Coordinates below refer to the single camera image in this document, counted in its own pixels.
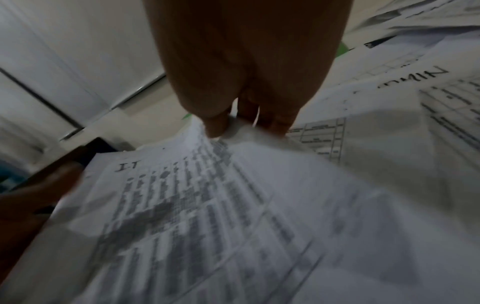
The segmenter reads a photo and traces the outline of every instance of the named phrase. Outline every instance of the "fingertip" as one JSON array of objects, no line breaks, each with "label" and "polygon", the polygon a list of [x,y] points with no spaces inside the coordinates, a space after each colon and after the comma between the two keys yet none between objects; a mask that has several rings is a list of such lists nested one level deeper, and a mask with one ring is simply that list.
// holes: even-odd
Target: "fingertip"
[{"label": "fingertip", "polygon": [[214,117],[200,117],[205,125],[205,133],[208,137],[214,138],[221,136],[229,127],[229,114],[224,111]]}]

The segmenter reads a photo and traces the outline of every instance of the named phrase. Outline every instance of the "finger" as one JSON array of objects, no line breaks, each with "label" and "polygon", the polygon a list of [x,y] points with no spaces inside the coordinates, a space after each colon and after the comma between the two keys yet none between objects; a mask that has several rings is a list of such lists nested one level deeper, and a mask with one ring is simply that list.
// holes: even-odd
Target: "finger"
[{"label": "finger", "polygon": [[268,128],[268,131],[281,136],[285,135],[285,133],[294,124],[298,114],[299,114],[299,111],[297,111],[296,113],[290,113],[286,115],[285,114],[275,115],[272,123]]},{"label": "finger", "polygon": [[256,126],[268,130],[270,125],[274,121],[274,117],[275,114],[272,111],[260,108],[260,113],[258,114]]},{"label": "finger", "polygon": [[248,100],[245,96],[240,96],[237,107],[238,112],[236,116],[253,124],[259,113],[259,106]]},{"label": "finger", "polygon": [[83,167],[68,164],[50,175],[46,181],[0,196],[0,216],[23,217],[58,202],[71,191],[82,175]]},{"label": "finger", "polygon": [[205,133],[208,137],[218,137],[222,135],[229,126],[229,112],[228,109],[220,114],[205,118],[200,117],[205,125]]}]

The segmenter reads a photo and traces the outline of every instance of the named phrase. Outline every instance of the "hand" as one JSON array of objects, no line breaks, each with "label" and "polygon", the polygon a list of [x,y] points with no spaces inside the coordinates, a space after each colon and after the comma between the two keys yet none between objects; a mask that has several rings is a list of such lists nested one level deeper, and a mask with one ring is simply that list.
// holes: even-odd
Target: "hand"
[{"label": "hand", "polygon": [[322,84],[352,0],[144,0],[168,79],[207,134],[238,117],[285,134]]},{"label": "hand", "polygon": [[69,165],[41,184],[0,195],[0,282],[46,221],[34,212],[55,204],[72,190],[82,170],[78,164]]}]

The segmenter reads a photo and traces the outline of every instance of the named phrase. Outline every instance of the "green object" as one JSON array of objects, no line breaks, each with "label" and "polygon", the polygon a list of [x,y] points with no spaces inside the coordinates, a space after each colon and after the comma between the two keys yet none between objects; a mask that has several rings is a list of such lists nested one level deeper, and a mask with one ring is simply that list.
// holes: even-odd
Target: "green object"
[{"label": "green object", "polygon": [[349,49],[347,48],[347,46],[343,42],[340,42],[340,45],[338,46],[338,50],[336,51],[335,57],[343,55],[348,51],[349,51]]}]

